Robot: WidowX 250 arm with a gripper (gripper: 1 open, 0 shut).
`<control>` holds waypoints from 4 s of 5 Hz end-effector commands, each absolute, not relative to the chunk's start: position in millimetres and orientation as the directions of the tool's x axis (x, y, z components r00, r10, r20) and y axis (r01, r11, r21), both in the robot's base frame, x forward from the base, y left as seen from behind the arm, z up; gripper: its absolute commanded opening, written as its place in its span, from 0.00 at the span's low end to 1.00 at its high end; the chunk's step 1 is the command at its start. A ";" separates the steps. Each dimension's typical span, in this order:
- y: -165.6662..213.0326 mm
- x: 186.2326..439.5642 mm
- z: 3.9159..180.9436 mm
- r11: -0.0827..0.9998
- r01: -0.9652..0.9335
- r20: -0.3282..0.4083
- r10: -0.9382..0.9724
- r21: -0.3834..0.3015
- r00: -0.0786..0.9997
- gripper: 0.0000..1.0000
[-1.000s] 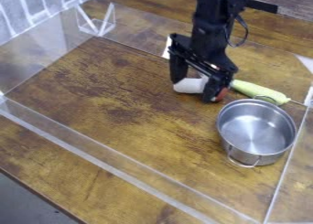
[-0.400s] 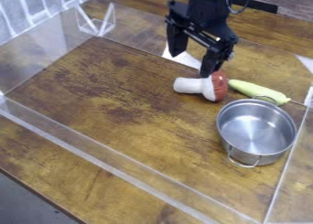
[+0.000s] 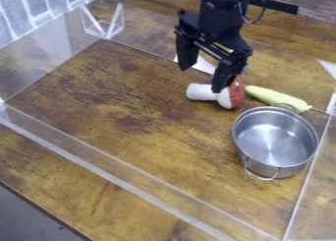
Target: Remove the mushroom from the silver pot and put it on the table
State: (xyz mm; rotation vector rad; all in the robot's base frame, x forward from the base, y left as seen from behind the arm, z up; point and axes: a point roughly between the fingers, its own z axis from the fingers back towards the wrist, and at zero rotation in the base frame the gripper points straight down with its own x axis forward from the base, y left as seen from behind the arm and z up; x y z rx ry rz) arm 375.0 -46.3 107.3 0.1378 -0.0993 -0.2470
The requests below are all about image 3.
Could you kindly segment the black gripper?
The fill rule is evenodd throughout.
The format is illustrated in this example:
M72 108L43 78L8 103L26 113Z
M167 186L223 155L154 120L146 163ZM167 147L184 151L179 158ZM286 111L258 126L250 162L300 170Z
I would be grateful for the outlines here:
M178 63L186 71L196 63L203 50L218 61L211 90L220 93L244 72L252 48L240 35L246 19L244 8L203 8L199 12L179 11L175 27Z

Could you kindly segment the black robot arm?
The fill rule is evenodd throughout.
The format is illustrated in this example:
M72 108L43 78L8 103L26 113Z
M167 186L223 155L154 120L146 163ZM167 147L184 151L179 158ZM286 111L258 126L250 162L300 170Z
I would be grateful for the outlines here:
M178 62L190 69L203 50L218 60L211 90L220 93L247 66L254 50L240 35L250 0L202 0L200 11L182 9L175 27Z

